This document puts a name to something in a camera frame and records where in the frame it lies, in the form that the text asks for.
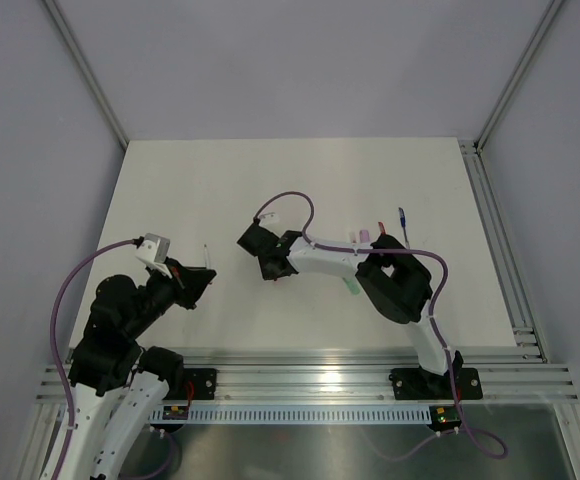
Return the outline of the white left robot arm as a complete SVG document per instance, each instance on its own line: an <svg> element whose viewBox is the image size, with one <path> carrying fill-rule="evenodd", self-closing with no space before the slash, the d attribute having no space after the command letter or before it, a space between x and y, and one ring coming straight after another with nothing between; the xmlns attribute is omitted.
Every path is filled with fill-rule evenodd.
<svg viewBox="0 0 580 480"><path fill-rule="evenodd" d="M143 285L126 275L104 279L83 337L63 373L68 402L44 479L115 479L150 415L165 400L188 413L215 397L217 372L187 368L182 355L143 349L138 338L171 307L193 310L216 273L168 258Z"/></svg>

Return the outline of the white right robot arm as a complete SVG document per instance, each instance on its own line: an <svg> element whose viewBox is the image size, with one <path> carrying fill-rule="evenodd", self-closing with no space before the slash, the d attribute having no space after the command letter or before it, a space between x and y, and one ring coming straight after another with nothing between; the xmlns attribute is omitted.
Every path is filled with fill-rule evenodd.
<svg viewBox="0 0 580 480"><path fill-rule="evenodd" d="M307 273L354 278L381 316L406 329L426 389L446 396L458 386L462 361L434 315L440 291L432 289L432 275L418 260L431 253L408 250L387 234L371 243L327 243L293 230L278 236L257 221L237 244L258 260L266 281Z"/></svg>

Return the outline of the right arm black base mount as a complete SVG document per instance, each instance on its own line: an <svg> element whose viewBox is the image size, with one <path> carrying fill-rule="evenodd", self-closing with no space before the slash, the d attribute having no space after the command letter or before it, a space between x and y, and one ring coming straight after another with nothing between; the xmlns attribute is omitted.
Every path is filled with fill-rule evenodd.
<svg viewBox="0 0 580 480"><path fill-rule="evenodd" d="M389 375L396 400L454 399L449 374L431 374L421 368L395 368ZM459 400L481 400L483 390L478 371L461 368L455 373L455 390Z"/></svg>

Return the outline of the blue grip gel pen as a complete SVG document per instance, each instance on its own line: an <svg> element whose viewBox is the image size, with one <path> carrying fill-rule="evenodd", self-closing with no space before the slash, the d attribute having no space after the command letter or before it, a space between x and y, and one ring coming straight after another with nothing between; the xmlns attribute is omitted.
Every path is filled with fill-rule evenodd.
<svg viewBox="0 0 580 480"><path fill-rule="evenodd" d="M410 249L411 245L410 245L408 232L407 232L407 220L406 220L405 210L402 207L399 207L398 213L399 213L399 220L400 220L400 225L401 225L403 238L404 238L404 245L406 246L407 249Z"/></svg>

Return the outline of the thin white red marker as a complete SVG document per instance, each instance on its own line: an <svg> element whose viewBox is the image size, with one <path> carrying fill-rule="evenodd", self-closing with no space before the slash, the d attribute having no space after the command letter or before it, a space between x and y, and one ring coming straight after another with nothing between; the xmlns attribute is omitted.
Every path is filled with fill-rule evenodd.
<svg viewBox="0 0 580 480"><path fill-rule="evenodd" d="M203 245L204 266L206 269L211 269L211 258L207 244Z"/></svg>

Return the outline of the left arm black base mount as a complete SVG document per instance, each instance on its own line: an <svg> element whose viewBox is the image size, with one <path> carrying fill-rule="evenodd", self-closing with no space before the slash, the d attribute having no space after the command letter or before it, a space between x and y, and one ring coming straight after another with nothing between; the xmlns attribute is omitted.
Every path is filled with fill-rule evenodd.
<svg viewBox="0 0 580 480"><path fill-rule="evenodd" d="M184 368L175 373L174 383L164 397L167 401L214 400L218 371L214 368Z"/></svg>

